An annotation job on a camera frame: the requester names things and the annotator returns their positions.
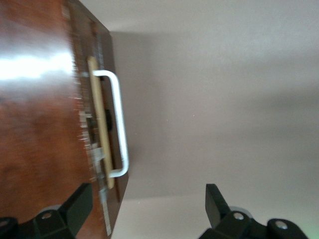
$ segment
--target white wall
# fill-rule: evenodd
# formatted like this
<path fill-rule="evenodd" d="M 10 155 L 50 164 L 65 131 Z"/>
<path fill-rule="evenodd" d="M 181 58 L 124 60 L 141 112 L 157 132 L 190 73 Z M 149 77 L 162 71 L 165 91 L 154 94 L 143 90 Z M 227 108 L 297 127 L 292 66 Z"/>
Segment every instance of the white wall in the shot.
<path fill-rule="evenodd" d="M 130 180 L 113 239 L 194 239 L 206 183 L 319 238 L 319 2 L 82 0 L 111 31 Z"/>

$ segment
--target door handle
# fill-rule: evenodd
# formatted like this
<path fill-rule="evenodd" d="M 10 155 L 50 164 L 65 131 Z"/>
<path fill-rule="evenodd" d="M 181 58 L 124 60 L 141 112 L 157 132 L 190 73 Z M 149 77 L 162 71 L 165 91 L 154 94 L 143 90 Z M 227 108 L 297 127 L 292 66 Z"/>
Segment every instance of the door handle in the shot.
<path fill-rule="evenodd" d="M 95 70 L 93 75 L 97 77 L 107 76 L 111 82 L 112 96 L 114 102 L 115 120 L 119 137 L 120 153 L 122 160 L 122 169 L 113 169 L 109 172 L 110 178 L 121 177 L 127 173 L 129 169 L 129 154 L 125 134 L 125 125 L 123 117 L 123 107 L 121 100 L 121 91 L 118 77 L 111 71 Z"/>

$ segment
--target silver screw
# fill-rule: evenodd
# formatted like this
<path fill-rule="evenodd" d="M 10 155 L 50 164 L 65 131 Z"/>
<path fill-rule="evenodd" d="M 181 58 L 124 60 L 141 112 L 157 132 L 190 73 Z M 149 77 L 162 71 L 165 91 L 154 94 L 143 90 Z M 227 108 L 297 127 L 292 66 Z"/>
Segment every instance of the silver screw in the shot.
<path fill-rule="evenodd" d="M 8 220 L 2 221 L 2 222 L 0 222 L 0 227 L 4 227 L 8 224 L 9 224 Z"/>
<path fill-rule="evenodd" d="M 276 226 L 279 227 L 280 229 L 286 230 L 288 228 L 287 224 L 284 223 L 283 221 L 276 221 L 275 222 Z"/>
<path fill-rule="evenodd" d="M 52 216 L 51 213 L 45 213 L 45 214 L 42 215 L 42 219 L 48 219 L 48 218 L 50 218 L 51 216 Z"/>
<path fill-rule="evenodd" d="M 244 220 L 244 216 L 241 213 L 234 213 L 234 218 L 237 220 Z"/>

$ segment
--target wooden door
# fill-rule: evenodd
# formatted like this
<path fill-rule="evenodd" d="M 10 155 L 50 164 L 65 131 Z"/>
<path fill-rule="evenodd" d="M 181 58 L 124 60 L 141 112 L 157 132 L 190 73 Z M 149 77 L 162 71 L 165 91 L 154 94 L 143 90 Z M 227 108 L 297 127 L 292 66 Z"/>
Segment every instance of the wooden door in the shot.
<path fill-rule="evenodd" d="M 86 43 L 78 41 L 92 38 L 92 49 L 96 42 L 92 34 L 81 38 L 76 31 L 82 18 L 75 20 L 74 11 L 83 11 L 74 10 L 78 6 L 63 0 L 0 1 L 0 217 L 22 223 L 92 182 L 93 211 L 77 238 L 108 238 L 91 155 L 92 140 L 99 141 L 94 124 L 87 123 L 94 111 L 81 75 L 85 63 L 79 61 Z M 109 47 L 104 44 L 102 52 Z M 120 167 L 115 133 L 111 140 Z M 109 191 L 112 228 L 126 183 L 127 176 Z"/>

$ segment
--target white handle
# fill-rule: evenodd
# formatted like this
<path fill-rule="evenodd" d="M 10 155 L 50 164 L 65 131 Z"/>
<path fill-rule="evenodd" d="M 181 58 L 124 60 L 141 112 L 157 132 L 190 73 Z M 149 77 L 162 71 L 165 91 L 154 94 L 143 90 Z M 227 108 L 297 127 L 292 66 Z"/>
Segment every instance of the white handle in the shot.
<path fill-rule="evenodd" d="M 116 125 L 117 125 L 117 129 L 118 129 L 120 153 L 121 153 L 121 159 L 122 159 L 122 169 L 112 170 L 109 173 L 109 177 L 110 178 L 121 177 L 124 174 L 126 174 L 126 172 L 129 169 L 129 154 L 128 154 L 128 146 L 127 146 L 127 142 L 126 142 L 126 135 L 125 135 L 125 126 L 124 126 L 119 79 L 117 78 L 117 76 L 113 72 L 106 71 L 106 70 L 93 71 L 93 75 L 107 76 L 107 77 L 109 77 L 109 79 L 111 81 L 115 119 L 116 119 Z"/>

